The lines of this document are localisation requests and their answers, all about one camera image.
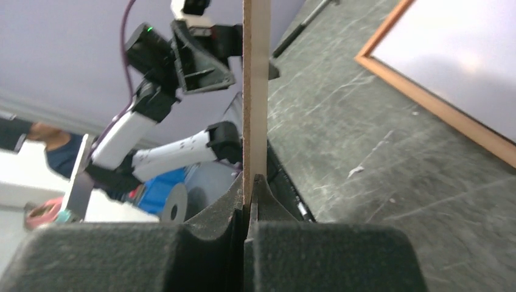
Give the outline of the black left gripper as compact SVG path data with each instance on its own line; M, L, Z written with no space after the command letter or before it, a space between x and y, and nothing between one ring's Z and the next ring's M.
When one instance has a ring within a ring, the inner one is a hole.
M185 21L174 20L170 27L174 64L183 94L225 90L236 83L228 60L239 57L242 63L241 24L188 27Z

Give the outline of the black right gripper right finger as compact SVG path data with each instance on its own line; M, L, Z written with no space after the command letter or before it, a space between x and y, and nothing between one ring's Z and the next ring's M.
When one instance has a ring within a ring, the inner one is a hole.
M427 291L399 229L299 221L254 179L243 248L244 291Z

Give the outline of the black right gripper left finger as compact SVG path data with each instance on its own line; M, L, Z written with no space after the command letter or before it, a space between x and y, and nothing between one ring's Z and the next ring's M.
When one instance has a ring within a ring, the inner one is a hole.
M242 179L184 223L66 223L29 234L2 291L239 291Z

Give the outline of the brown backing board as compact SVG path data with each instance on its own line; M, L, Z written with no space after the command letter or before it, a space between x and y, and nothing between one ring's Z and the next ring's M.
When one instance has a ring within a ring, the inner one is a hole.
M254 177L267 172L267 109L271 1L243 2L243 201Z

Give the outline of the wooden picture frame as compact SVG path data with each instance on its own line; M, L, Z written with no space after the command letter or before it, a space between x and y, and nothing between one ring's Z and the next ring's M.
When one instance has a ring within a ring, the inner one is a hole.
M402 74L371 56L372 51L380 44L412 4L413 1L411 0L399 1L375 33L356 54L354 60L369 72L440 118L440 120L482 146L482 148L515 167L515 144L440 98L433 96L426 89L421 88Z

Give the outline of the glossy mountain landscape photo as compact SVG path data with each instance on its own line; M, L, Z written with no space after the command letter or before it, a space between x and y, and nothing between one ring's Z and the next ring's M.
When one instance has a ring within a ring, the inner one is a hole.
M515 1L414 1L372 56L515 140Z

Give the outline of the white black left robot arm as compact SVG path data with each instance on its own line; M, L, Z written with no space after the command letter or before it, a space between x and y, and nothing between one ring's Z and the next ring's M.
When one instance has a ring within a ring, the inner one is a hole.
M85 166L97 183L130 192L163 173L211 161L242 162L237 126L221 121L202 128L172 110L189 94L224 91L235 84L228 60L243 52L240 24L192 27L170 25L165 39L147 23L139 25L122 48L130 67L142 75L133 100L93 143Z

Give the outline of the person in dark shirt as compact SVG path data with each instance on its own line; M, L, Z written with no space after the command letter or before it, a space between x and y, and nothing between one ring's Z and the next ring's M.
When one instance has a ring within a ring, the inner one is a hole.
M27 141L44 145L48 167L70 179L83 136L41 122L29 122L16 116L1 117L1 150L17 154Z

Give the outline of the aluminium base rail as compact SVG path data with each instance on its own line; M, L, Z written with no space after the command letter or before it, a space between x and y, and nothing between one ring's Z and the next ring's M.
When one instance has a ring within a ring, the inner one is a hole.
M316 222L310 208L267 140L267 181L273 196L299 221Z

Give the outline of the black handled claw hammer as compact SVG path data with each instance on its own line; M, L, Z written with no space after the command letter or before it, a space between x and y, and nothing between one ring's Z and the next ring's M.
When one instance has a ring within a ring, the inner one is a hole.
M321 1L314 10L303 20L301 23L297 25L297 27L277 46L277 48L273 51L272 57L278 58L281 56L284 51L297 39L298 36L307 28L309 24L313 22L313 20L331 3L335 5L340 5L340 0L323 0Z

